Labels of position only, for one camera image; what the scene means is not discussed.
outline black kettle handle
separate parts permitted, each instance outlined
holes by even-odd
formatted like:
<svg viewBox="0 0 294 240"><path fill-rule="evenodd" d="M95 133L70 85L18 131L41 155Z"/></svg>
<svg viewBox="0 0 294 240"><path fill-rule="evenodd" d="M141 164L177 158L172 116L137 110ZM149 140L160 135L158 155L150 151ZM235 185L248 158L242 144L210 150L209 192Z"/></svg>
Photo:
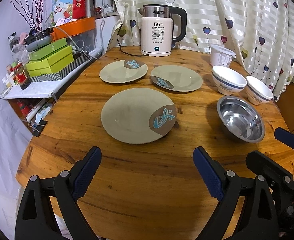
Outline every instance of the black kettle handle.
<svg viewBox="0 0 294 240"><path fill-rule="evenodd" d="M186 36L187 29L187 13L184 9L179 7L172 7L170 9L171 14L178 14L182 18L181 32L180 35L176 38L173 38L173 42L179 42Z"/></svg>

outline electric kettle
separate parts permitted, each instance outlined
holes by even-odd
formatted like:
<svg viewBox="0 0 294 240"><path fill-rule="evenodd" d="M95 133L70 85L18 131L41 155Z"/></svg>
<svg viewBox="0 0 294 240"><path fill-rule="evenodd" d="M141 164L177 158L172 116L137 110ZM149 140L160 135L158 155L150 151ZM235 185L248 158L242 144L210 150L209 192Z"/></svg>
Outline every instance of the electric kettle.
<svg viewBox="0 0 294 240"><path fill-rule="evenodd" d="M179 7L160 4L146 4L138 9L143 16L141 20L141 52L155 57L168 56L171 54L172 43L179 42L186 35L187 13ZM180 15L181 32L176 38L173 37L174 21L173 14Z"/></svg>

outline green box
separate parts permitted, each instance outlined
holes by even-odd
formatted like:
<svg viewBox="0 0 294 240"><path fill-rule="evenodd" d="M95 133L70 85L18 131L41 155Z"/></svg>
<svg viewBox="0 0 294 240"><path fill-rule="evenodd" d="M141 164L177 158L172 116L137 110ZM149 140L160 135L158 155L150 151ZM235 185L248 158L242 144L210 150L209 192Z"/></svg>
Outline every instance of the green box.
<svg viewBox="0 0 294 240"><path fill-rule="evenodd" d="M53 43L48 44L47 46L38 49L32 53L29 54L29 58L31 61L39 61L44 60L46 57L54 54L61 48L67 46L67 40L66 39L60 39Z"/></svg>
<svg viewBox="0 0 294 240"><path fill-rule="evenodd" d="M44 74L56 73L56 72L59 72L60 70L62 70L63 68L65 68L67 65L69 65L73 61L74 61L74 56L72 55L72 53L70 53L66 57L57 61L52 66L49 66L47 68L30 70L29 75L31 77L35 77L35 76L40 76L40 75L44 75Z"/></svg>
<svg viewBox="0 0 294 240"><path fill-rule="evenodd" d="M61 50L55 52L54 54L46 57L42 61L31 61L26 64L26 68L28 71L41 69L41 68L49 68L52 65L56 64L59 60L63 59L67 55L72 53L72 47L66 46Z"/></svg>

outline kettle base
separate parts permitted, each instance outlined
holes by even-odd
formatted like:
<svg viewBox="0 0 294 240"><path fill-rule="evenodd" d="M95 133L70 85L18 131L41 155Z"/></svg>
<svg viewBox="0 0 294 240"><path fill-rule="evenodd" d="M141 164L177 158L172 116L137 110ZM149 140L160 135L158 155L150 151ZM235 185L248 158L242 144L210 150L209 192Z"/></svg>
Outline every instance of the kettle base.
<svg viewBox="0 0 294 240"><path fill-rule="evenodd" d="M164 56L169 56L171 54L171 51L166 53L151 53L151 52L146 52L141 50L141 53L144 55L149 54L149 56L152 56L152 57L164 57Z"/></svg>

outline beige plate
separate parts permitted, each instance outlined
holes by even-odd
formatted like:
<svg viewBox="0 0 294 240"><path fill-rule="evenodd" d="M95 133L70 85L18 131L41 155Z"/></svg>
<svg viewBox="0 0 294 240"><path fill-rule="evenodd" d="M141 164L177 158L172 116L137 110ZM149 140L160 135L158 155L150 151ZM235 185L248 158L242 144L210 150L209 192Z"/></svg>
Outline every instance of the beige plate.
<svg viewBox="0 0 294 240"><path fill-rule="evenodd" d="M169 97L149 88L132 88L113 95L102 109L106 132L118 141L143 144L165 136L176 122Z"/></svg>
<svg viewBox="0 0 294 240"><path fill-rule="evenodd" d="M141 78L147 71L145 63L130 58L108 64L100 71L99 77L108 83L127 83Z"/></svg>
<svg viewBox="0 0 294 240"><path fill-rule="evenodd" d="M195 71L177 65L156 67L150 74L151 80L162 88L172 91L189 92L197 90L203 79Z"/></svg>

